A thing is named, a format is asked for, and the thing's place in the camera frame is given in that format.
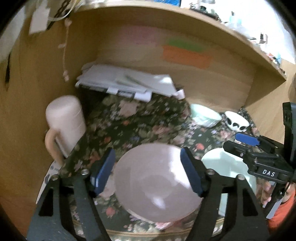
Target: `clutter on shelf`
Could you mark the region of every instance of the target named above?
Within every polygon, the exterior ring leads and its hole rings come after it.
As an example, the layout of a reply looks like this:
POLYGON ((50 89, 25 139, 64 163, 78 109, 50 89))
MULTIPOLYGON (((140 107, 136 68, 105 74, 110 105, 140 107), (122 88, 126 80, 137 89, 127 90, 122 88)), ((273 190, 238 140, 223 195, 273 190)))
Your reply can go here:
POLYGON ((90 62, 82 68, 76 87, 120 95, 144 102, 151 100, 152 93, 177 99, 185 98, 184 91, 177 91, 168 74, 149 74, 112 65, 90 62))

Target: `hanging string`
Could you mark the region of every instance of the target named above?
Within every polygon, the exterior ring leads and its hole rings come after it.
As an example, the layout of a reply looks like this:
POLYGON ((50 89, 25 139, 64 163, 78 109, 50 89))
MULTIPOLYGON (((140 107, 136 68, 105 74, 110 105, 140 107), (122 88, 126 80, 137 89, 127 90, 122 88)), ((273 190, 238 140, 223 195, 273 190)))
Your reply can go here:
POLYGON ((65 63, 65 59, 66 59, 66 48, 67 48, 67 43, 68 43, 68 36, 69 36, 69 27, 71 25, 72 21, 68 18, 65 19, 65 26, 66 26, 66 40, 65 43, 60 44, 58 46, 58 48, 63 48, 64 52, 63 52, 63 77, 65 79, 65 82, 69 81, 69 74, 68 74, 68 70, 66 69, 66 63, 65 63))

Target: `orange sticky note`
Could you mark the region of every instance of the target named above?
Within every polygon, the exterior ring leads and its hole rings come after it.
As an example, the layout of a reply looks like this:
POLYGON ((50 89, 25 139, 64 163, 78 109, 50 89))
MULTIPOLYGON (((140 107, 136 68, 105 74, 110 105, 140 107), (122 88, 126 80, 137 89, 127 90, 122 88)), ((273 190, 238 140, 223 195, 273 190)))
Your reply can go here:
POLYGON ((175 46, 163 45, 163 59, 171 63, 206 69, 210 66, 212 57, 204 53, 197 53, 175 46))

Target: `bolt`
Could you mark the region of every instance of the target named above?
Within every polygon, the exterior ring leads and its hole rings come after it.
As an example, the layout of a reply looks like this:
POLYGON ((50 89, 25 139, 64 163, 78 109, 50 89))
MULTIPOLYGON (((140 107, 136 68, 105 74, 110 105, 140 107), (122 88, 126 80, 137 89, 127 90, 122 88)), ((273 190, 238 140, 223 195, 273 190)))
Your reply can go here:
POLYGON ((81 173, 81 175, 87 175, 87 174, 89 174, 89 170, 83 169, 80 173, 81 173))
POLYGON ((213 169, 207 169, 207 174, 214 175, 215 171, 213 169))
POLYGON ((240 179, 240 180, 245 180, 245 177, 243 174, 238 174, 237 175, 237 178, 240 179))
POLYGON ((51 177, 51 180, 53 180, 53 181, 58 180, 58 179, 59 179, 59 175, 58 174, 54 174, 51 177))

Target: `floral tablecloth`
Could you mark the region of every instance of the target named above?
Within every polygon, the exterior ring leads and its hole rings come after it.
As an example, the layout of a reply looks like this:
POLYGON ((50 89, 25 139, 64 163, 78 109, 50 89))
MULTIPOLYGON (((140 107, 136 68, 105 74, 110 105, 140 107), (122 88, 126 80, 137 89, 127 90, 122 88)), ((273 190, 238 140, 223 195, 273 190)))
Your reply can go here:
MULTIPOLYGON (((251 123, 247 133, 258 135, 246 110, 241 108, 238 113, 251 123)), ((190 107, 185 100, 154 94, 149 103, 143 103, 109 95, 90 114, 87 132, 67 158, 60 175, 69 177, 90 168, 108 147, 114 148, 118 161, 131 148, 152 142, 189 147, 200 160, 211 149, 222 147, 227 140, 234 140, 235 132, 227 127, 224 118, 215 127, 204 128, 190 118, 190 107)), ((69 202, 76 233, 83 237, 73 196, 69 197, 69 202)), ((138 219, 118 202, 113 175, 94 202, 108 234, 116 241, 185 240, 198 213, 196 210, 173 223, 138 219)), ((213 235, 220 232, 222 225, 223 217, 219 217, 213 235)))

